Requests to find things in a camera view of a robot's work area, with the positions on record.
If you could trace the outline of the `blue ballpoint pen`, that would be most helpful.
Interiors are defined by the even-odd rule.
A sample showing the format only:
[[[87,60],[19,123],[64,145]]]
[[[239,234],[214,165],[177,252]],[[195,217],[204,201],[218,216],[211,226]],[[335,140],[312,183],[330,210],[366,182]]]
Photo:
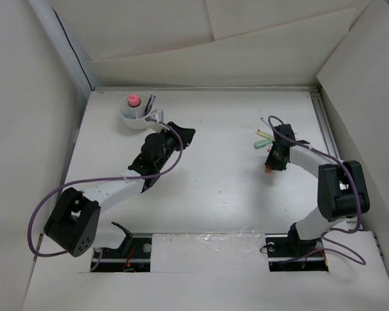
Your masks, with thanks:
[[[148,102],[146,104],[146,107],[145,107],[145,110],[144,110],[144,116],[149,114],[149,112],[151,111],[151,109],[153,107],[153,104],[154,104],[155,100],[156,100],[156,96],[155,95],[151,95],[149,97],[149,100],[148,100]]]

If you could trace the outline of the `pink capped glue bottle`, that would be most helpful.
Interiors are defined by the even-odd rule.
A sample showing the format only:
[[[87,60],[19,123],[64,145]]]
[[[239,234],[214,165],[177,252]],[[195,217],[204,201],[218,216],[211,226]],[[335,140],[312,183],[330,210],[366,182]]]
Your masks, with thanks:
[[[137,108],[141,105],[141,99],[137,94],[130,94],[128,96],[128,106],[131,108]]]

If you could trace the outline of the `blue highlighter marker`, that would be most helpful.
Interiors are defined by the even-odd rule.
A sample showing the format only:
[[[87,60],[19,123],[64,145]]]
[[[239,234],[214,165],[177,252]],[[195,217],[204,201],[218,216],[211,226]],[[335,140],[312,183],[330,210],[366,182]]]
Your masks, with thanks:
[[[123,110],[122,115],[127,119],[135,119],[135,112],[132,110]]]

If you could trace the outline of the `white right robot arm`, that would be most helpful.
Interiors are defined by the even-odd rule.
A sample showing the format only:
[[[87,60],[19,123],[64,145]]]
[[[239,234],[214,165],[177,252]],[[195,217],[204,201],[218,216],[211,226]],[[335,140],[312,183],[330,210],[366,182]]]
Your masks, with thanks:
[[[370,198],[362,165],[343,161],[313,148],[305,140],[297,141],[290,124],[272,127],[274,141],[265,162],[267,172],[286,170],[288,164],[304,169],[317,178],[317,206],[304,219],[291,225],[285,246],[293,255],[301,255],[316,244],[324,233],[347,218],[357,218],[370,210]]]

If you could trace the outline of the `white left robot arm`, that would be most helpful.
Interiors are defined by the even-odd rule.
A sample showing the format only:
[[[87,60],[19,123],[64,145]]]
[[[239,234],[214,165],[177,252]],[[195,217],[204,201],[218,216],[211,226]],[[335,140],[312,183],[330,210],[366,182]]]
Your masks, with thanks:
[[[120,202],[150,189],[167,173],[164,166],[173,153],[182,153],[195,135],[193,128],[182,128],[173,122],[160,122],[162,130],[149,134],[140,154],[119,177],[93,179],[94,187],[79,191],[73,183],[64,185],[44,227],[44,234],[73,257],[88,249],[110,249],[124,257],[131,251],[132,234],[112,222],[99,224],[100,216]]]

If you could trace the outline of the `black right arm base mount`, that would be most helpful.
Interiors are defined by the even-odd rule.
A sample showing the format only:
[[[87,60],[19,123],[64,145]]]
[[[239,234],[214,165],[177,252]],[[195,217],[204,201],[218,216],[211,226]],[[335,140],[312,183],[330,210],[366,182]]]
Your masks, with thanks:
[[[329,271],[321,238],[300,240],[296,229],[266,233],[260,252],[267,255],[270,272]]]

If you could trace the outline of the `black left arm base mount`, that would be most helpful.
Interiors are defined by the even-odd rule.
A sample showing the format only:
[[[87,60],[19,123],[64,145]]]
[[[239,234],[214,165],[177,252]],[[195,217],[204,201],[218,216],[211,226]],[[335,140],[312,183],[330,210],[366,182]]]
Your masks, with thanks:
[[[120,241],[116,248],[94,248],[90,272],[148,273],[151,269],[153,235],[151,233],[132,233],[123,225],[111,222],[119,230],[102,237],[113,237]]]

